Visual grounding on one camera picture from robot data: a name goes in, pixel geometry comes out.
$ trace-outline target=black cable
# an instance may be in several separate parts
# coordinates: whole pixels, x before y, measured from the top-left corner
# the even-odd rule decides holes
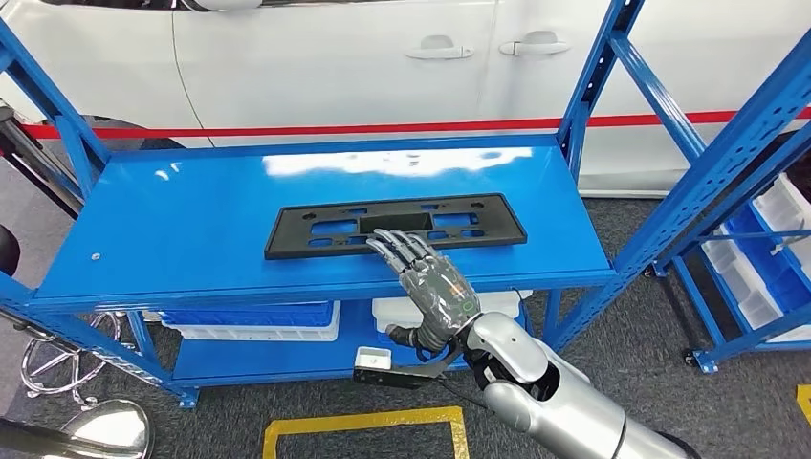
[[[483,408],[483,409],[485,409],[485,410],[487,410],[487,411],[490,411],[490,409],[489,409],[489,408],[487,408],[487,406],[486,406],[485,404],[483,404],[483,403],[479,402],[478,400],[476,400],[475,398],[471,397],[470,395],[463,393],[462,391],[460,391],[460,390],[459,390],[459,389],[457,389],[456,387],[453,387],[452,385],[448,384],[447,379],[448,379],[448,378],[447,378],[445,375],[442,375],[442,376],[440,376],[440,377],[439,377],[439,379],[438,379],[437,381],[439,381],[439,383],[440,383],[440,384],[441,384],[443,387],[445,387],[445,388],[447,389],[447,391],[448,391],[448,392],[450,392],[451,394],[455,395],[456,397],[459,397],[460,399],[464,399],[464,400],[466,400],[466,401],[468,401],[468,402],[470,402],[470,403],[472,403],[472,404],[475,404],[476,406],[478,406],[478,407],[480,407],[480,408]]]
[[[656,433],[662,435],[663,437],[667,438],[672,443],[674,443],[677,447],[683,449],[684,452],[690,457],[690,459],[701,459],[701,454],[699,454],[698,451],[695,450],[695,448],[693,448],[689,443],[685,442],[681,438],[673,434],[664,432],[662,430],[656,430]]]

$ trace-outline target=blue plastic bin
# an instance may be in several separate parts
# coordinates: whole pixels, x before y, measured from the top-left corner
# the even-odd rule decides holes
[[[726,225],[731,234],[771,231],[751,203],[743,206]],[[775,255],[771,254],[780,241],[779,237],[735,239],[779,308],[787,313],[811,302],[811,280],[802,271],[799,260],[791,252],[791,246]]]
[[[270,327],[326,327],[333,315],[333,301],[253,305],[251,311],[161,312],[166,325],[238,325]]]

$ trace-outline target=gray carpet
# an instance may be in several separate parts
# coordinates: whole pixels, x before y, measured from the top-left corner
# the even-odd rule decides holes
[[[622,246],[655,204],[587,201],[609,252]],[[659,281],[639,278],[563,356],[632,417],[682,437],[704,458],[811,457],[811,426],[795,402],[797,384],[811,383],[809,354],[747,355],[723,362],[715,375],[700,375],[682,363],[681,350],[709,342],[679,285],[672,279],[670,285],[682,309],[674,309]],[[566,304],[576,295],[565,295]],[[529,308],[538,330],[543,295],[533,295]],[[682,322],[689,325],[688,333]],[[171,354],[177,336],[161,327],[152,330],[163,353]],[[450,378],[459,389],[475,393],[469,373]],[[158,429],[158,459],[258,458],[263,431],[274,419],[442,405],[463,407],[471,458],[551,457],[439,385],[415,392],[350,381],[221,387],[203,390],[198,408],[185,411],[160,390],[107,368],[84,392],[101,400],[123,397],[142,404]],[[20,391],[8,416],[56,427],[76,412],[69,397],[30,400]],[[277,450],[281,458],[451,457],[443,425],[283,437]]]

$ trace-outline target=car door handle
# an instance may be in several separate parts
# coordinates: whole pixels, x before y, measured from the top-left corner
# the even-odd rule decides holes
[[[455,45],[447,35],[429,35],[423,38],[419,48],[408,50],[405,55],[421,60],[464,59],[473,55],[473,48]]]
[[[498,50],[503,55],[556,55],[571,47],[565,41],[558,40],[554,32],[533,31],[518,41],[503,43]]]

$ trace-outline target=black plastic bracket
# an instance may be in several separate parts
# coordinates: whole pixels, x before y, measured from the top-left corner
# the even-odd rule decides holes
[[[282,208],[265,259],[372,253],[374,229],[418,234],[438,249],[523,244],[527,233],[501,194]]]

